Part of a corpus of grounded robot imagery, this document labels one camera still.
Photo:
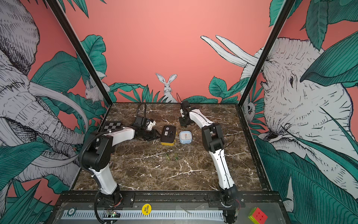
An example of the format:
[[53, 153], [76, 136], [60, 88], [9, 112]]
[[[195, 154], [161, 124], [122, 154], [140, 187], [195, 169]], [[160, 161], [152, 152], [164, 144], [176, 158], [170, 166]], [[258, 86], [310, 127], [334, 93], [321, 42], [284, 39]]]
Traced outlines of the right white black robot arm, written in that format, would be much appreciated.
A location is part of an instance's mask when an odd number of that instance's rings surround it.
[[237, 199], [238, 190], [226, 162], [222, 126], [210, 121], [200, 109], [191, 106], [186, 100], [180, 104], [180, 112], [181, 126], [195, 123], [201, 129], [203, 146], [209, 152], [218, 175], [221, 201], [225, 206], [232, 205]]

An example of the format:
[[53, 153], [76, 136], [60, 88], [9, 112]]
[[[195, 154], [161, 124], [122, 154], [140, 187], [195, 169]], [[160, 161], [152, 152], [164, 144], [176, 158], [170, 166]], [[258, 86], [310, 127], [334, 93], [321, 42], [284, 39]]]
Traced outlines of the yellow rectangular alarm clock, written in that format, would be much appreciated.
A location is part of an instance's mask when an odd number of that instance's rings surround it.
[[165, 125], [162, 130], [160, 143], [164, 146], [173, 146], [175, 144], [177, 129], [172, 125]]

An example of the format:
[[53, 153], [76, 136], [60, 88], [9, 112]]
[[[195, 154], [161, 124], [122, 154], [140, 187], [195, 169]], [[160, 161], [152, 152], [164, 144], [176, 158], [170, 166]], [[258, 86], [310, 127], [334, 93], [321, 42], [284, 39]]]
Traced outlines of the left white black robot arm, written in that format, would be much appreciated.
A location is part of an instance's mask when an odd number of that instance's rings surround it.
[[105, 132], [94, 131], [90, 133], [84, 143], [78, 161], [83, 170], [94, 176], [100, 192], [112, 196], [119, 188], [109, 168], [111, 154], [115, 146], [124, 141], [142, 139], [153, 141], [160, 138], [158, 130], [134, 129], [122, 127]]

